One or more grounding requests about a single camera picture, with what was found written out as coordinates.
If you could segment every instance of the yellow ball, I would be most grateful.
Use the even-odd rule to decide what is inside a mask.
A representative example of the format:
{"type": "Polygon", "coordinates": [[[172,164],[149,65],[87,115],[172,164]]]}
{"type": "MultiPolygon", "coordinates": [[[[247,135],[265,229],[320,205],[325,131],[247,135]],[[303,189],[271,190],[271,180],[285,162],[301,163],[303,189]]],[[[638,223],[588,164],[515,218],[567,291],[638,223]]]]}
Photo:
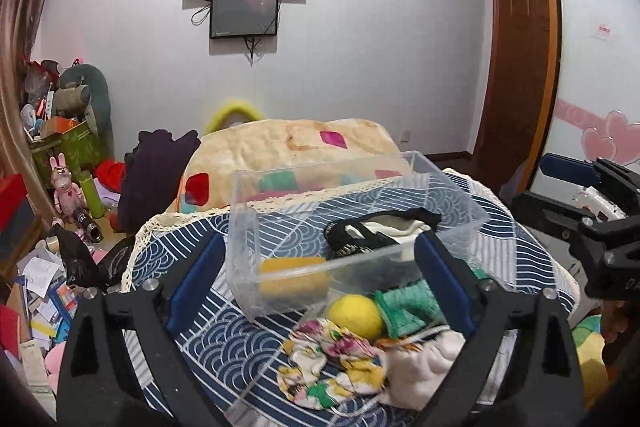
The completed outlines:
{"type": "Polygon", "coordinates": [[[375,340],[385,326],[375,302],[363,295],[345,295],[335,301],[326,318],[352,333],[375,340]]]}

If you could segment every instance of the dark purple cloth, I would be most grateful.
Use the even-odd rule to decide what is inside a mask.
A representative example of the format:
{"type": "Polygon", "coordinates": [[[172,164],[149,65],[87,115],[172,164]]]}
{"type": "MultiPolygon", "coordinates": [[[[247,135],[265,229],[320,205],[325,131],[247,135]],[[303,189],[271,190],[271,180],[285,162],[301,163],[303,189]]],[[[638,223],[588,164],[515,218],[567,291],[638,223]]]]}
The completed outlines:
{"type": "Polygon", "coordinates": [[[137,232],[174,201],[182,173],[200,147],[195,131],[175,141],[164,129],[141,131],[138,141],[133,152],[124,156],[118,224],[125,232],[137,232]]]}

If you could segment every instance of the yellow sponge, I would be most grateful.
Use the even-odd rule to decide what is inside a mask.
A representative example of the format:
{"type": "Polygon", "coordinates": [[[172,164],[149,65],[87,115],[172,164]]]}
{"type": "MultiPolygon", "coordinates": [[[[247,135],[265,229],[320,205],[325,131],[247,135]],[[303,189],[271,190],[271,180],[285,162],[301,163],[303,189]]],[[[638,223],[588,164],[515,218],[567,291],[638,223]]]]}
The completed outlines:
{"type": "MultiPolygon", "coordinates": [[[[316,264],[325,263],[325,261],[324,257],[282,257],[263,259],[260,263],[260,274],[314,266],[316,264]]],[[[320,298],[324,298],[328,290],[329,275],[324,271],[287,277],[286,279],[260,281],[260,292],[270,297],[318,293],[320,298]]]]}

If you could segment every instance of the wooden door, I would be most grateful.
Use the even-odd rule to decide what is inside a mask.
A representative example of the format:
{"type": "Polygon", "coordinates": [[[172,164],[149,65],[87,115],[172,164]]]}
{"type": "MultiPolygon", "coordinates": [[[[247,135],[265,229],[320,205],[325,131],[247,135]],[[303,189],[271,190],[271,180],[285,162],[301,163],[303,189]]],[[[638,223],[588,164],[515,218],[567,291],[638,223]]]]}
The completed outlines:
{"type": "Polygon", "coordinates": [[[548,0],[494,0],[492,58],[474,172],[496,194],[523,165],[542,111],[548,0]]]}

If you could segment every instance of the plush doll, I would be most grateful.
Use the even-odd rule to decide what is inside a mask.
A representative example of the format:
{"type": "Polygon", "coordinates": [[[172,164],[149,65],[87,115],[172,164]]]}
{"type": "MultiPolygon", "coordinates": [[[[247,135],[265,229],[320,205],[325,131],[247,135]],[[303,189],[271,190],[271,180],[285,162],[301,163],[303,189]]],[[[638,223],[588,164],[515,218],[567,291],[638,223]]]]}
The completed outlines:
{"type": "Polygon", "coordinates": [[[75,222],[74,210],[79,206],[86,208],[82,189],[71,180],[71,172],[66,168],[63,153],[58,155],[58,161],[54,157],[49,158],[49,164],[51,165],[51,185],[55,189],[53,198],[56,210],[73,223],[75,222]]]}
{"type": "Polygon", "coordinates": [[[60,75],[53,95],[53,114],[86,120],[92,133],[101,136],[111,122],[111,102],[107,81],[90,64],[72,66],[60,75]]]}

